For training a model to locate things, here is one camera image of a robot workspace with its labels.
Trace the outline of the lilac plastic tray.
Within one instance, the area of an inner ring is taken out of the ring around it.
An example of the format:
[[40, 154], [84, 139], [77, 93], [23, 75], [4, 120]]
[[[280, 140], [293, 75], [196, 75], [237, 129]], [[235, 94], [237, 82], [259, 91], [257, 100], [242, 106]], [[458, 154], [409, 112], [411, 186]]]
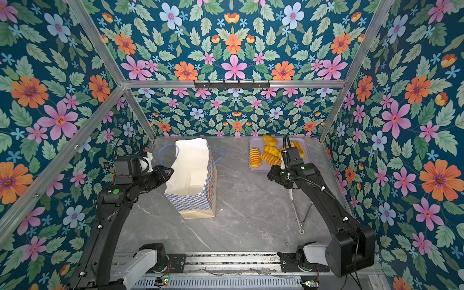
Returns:
[[[253, 138], [248, 142], [249, 168], [252, 172], [269, 172], [273, 165], [282, 165], [283, 138], [263, 136]], [[286, 147], [295, 147], [304, 163], [310, 163], [309, 151], [306, 141], [302, 138], [290, 138]]]

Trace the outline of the blue checkered paper bag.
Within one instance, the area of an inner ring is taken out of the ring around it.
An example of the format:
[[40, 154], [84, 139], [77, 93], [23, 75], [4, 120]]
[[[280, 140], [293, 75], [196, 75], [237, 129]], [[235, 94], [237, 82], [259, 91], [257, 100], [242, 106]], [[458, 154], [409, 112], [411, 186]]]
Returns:
[[218, 172], [216, 163], [226, 154], [212, 149], [203, 138], [174, 143], [174, 173], [166, 183], [165, 197], [184, 219], [216, 217]]

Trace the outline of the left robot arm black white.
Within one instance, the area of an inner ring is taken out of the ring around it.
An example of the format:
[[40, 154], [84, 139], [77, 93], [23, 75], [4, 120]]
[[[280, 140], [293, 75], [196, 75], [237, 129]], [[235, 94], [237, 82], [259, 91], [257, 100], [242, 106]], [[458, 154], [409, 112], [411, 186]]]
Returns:
[[147, 272], [163, 273], [169, 258], [161, 243], [147, 244], [116, 275], [112, 260], [124, 223], [141, 194], [165, 184], [174, 170], [157, 165], [142, 169], [125, 161], [116, 166], [114, 182], [97, 198], [96, 219], [83, 255], [66, 290], [129, 290]]

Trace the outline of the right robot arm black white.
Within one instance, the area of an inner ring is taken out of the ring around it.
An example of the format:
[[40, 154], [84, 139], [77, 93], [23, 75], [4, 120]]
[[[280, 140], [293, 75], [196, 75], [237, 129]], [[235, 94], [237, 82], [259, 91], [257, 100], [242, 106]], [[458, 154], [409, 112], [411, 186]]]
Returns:
[[312, 163], [305, 164], [296, 147], [284, 148], [282, 157], [283, 164], [273, 165], [268, 179], [287, 189], [300, 189], [321, 215], [331, 236], [327, 244], [310, 242], [299, 246], [298, 266], [324, 265], [337, 277], [373, 266], [374, 230], [349, 214], [326, 187], [319, 169]]

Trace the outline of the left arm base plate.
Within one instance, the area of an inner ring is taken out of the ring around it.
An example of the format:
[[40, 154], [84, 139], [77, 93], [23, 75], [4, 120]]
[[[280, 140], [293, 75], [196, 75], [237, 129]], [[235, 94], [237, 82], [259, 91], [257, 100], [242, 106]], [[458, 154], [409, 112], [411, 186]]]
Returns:
[[186, 265], [186, 254], [166, 254], [162, 256], [161, 273], [162, 274], [181, 274], [184, 272]]

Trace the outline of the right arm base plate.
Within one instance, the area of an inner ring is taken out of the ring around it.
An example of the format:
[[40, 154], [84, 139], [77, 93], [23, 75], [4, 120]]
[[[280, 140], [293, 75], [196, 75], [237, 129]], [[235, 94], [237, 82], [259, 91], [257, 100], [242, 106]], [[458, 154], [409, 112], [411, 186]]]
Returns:
[[297, 260], [297, 253], [277, 252], [280, 258], [280, 267], [283, 273], [329, 273], [329, 267], [321, 264], [304, 264], [300, 266]]

